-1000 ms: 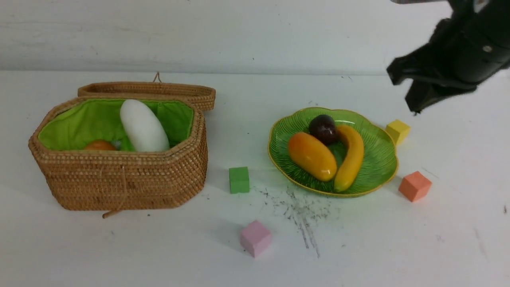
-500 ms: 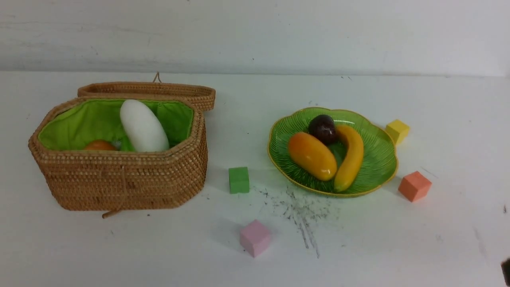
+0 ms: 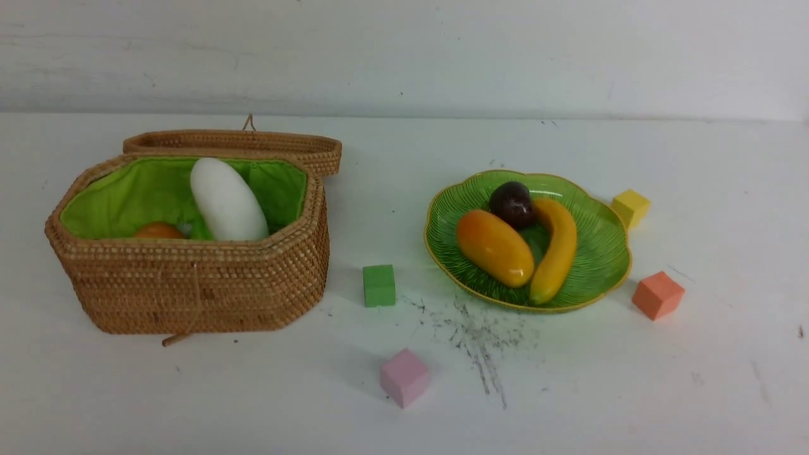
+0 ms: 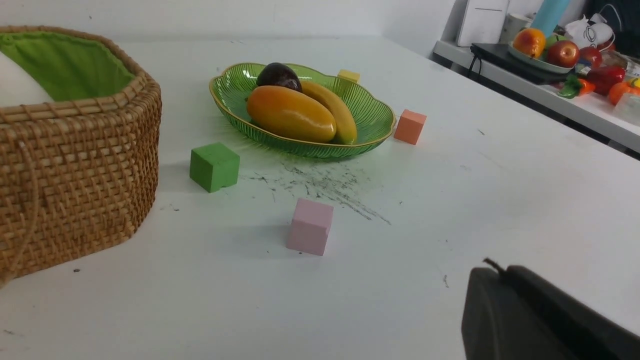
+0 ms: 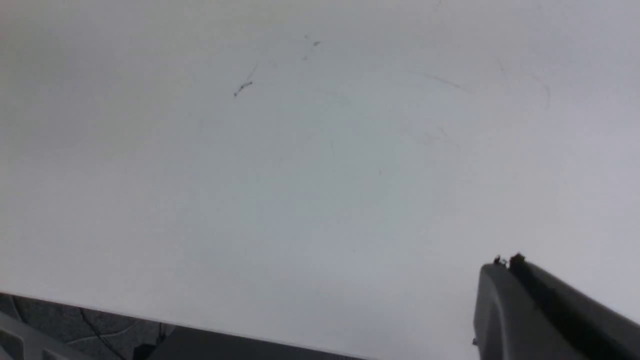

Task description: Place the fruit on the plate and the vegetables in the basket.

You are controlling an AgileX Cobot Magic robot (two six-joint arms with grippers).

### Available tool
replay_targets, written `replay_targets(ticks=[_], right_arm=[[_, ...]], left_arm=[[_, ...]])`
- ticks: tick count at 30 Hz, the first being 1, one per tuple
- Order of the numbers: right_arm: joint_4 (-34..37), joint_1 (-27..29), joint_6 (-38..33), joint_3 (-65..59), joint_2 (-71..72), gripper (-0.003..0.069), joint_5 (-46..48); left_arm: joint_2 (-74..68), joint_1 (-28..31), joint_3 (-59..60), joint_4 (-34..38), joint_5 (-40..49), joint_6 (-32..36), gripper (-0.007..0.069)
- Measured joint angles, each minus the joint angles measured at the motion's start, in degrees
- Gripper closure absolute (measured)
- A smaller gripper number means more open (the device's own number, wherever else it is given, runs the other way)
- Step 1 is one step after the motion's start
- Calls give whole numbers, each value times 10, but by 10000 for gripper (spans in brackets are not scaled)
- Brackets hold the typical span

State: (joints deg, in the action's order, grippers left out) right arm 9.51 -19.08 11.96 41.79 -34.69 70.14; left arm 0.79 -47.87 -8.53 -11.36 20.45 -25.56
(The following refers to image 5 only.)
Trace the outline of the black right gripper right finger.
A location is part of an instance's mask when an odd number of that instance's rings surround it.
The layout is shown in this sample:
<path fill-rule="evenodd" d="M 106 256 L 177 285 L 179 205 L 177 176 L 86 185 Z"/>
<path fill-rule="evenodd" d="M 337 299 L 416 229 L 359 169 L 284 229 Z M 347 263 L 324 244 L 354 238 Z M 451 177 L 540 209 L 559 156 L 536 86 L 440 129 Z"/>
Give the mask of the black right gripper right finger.
<path fill-rule="evenodd" d="M 562 339 L 588 360 L 637 360 L 639 324 L 517 253 L 509 272 Z"/>

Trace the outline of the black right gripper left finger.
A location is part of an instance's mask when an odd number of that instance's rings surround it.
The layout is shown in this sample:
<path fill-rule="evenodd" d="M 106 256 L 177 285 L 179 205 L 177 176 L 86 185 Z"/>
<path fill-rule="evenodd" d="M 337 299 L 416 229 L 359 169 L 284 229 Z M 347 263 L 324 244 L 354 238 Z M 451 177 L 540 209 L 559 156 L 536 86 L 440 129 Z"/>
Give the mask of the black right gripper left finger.
<path fill-rule="evenodd" d="M 472 324 L 481 360 L 587 360 L 535 310 L 505 265 L 480 268 Z"/>

